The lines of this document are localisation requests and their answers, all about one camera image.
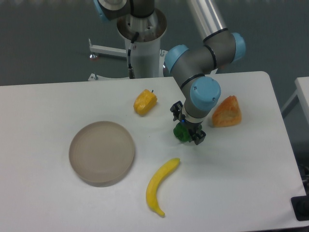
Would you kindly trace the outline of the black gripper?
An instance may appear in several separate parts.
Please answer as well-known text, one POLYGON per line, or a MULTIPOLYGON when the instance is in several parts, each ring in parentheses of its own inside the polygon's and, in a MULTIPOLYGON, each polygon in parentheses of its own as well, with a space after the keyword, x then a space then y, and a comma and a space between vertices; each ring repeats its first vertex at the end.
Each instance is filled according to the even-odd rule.
POLYGON ((199 145, 206 137, 206 133, 202 130, 201 126, 203 118, 193 118, 189 115, 185 115, 182 113, 182 108, 183 104, 181 101, 171 106, 170 111, 173 114, 173 121, 178 120, 182 123, 189 130, 189 142, 194 142, 195 145, 199 145))

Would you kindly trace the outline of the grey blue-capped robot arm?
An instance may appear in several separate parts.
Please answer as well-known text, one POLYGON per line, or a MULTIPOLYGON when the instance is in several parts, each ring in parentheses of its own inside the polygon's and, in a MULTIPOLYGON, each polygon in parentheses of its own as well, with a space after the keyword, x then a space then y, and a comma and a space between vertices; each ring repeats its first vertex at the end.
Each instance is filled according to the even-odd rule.
POLYGON ((212 0, 190 0, 189 9, 201 35, 203 45, 189 50, 178 45, 165 52, 160 40, 167 29, 164 14, 153 0, 96 0, 94 6, 102 21, 117 21, 125 50, 93 46, 93 54, 123 55, 131 79, 158 77, 167 69, 185 96, 171 107, 177 126, 174 135, 183 142, 203 142, 202 122, 217 104, 221 88, 208 74, 241 59, 246 44, 238 33, 229 32, 217 5, 212 0))

